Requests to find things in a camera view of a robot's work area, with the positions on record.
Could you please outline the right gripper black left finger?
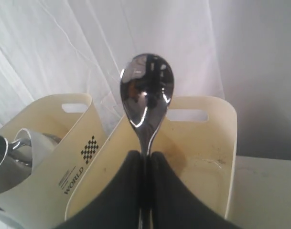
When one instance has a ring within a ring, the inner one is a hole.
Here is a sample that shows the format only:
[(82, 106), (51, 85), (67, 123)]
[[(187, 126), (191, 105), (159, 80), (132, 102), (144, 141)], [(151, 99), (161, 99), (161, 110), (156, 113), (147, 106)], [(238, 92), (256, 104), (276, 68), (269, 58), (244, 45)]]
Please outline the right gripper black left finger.
[(141, 155), (130, 150), (118, 172), (85, 208), (57, 229), (137, 229), (140, 207)]

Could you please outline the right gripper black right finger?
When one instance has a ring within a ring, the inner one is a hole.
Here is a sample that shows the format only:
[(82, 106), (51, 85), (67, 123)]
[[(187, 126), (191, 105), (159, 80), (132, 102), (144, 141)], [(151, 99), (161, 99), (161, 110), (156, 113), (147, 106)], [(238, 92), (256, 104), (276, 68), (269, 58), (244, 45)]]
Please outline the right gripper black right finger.
[(161, 152), (151, 155), (152, 220), (155, 229), (232, 229), (176, 176)]

